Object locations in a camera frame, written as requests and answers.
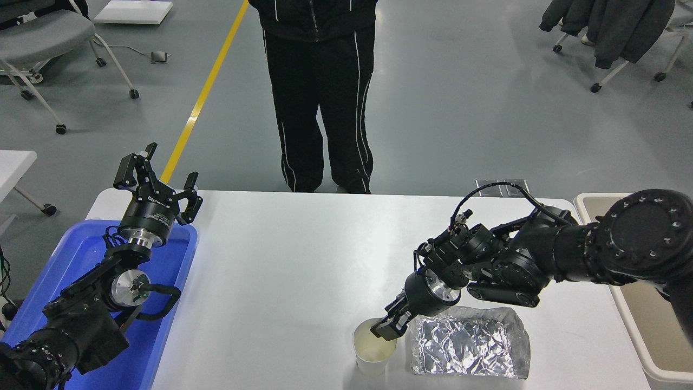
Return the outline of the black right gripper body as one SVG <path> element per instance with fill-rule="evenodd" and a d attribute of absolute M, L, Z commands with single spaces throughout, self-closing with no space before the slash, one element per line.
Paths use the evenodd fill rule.
<path fill-rule="evenodd" d="M 407 311 L 412 315 L 436 316 L 460 301 L 461 291 L 447 286 L 440 277 L 427 269 L 413 272 L 405 281 Z"/>

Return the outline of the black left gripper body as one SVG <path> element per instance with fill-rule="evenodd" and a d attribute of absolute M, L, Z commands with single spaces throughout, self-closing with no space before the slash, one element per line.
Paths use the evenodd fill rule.
<path fill-rule="evenodd" d="M 180 207 L 172 195 L 159 199 L 150 194 L 132 193 L 118 233 L 126 239 L 167 240 L 178 214 Z"/>

